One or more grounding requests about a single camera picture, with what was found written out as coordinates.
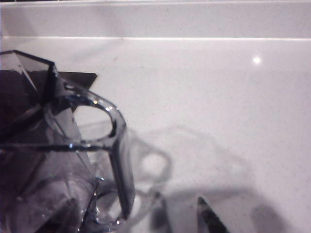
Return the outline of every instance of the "clear glass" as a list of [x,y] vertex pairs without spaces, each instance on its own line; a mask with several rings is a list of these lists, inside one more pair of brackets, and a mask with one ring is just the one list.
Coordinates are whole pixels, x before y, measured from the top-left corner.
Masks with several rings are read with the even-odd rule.
[[[0,229],[97,233],[131,213],[135,189],[125,121],[115,105],[62,79],[53,62],[1,53]],[[82,140],[73,109],[105,111],[108,135]]]

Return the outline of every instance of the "white countertop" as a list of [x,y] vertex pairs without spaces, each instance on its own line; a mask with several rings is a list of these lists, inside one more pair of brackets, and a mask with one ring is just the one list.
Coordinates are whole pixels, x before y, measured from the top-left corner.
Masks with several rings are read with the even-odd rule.
[[311,40],[11,37],[9,49],[98,74],[91,90],[152,154],[134,172],[169,163],[154,189],[173,232],[195,232],[197,194],[233,233],[311,232]]

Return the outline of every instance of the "dark object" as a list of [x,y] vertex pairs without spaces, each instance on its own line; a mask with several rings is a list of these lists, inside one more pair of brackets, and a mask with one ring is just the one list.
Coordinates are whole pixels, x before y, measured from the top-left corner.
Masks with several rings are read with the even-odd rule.
[[59,71],[59,76],[63,79],[75,82],[85,89],[89,89],[95,81],[97,75],[95,73],[81,73],[81,72],[64,72]]
[[203,197],[198,198],[198,233],[229,233]]
[[[128,218],[135,196],[121,113],[60,77],[51,61],[15,50],[2,52],[0,62],[1,230],[96,233],[116,228]],[[110,116],[109,135],[81,139],[72,114],[81,105]]]

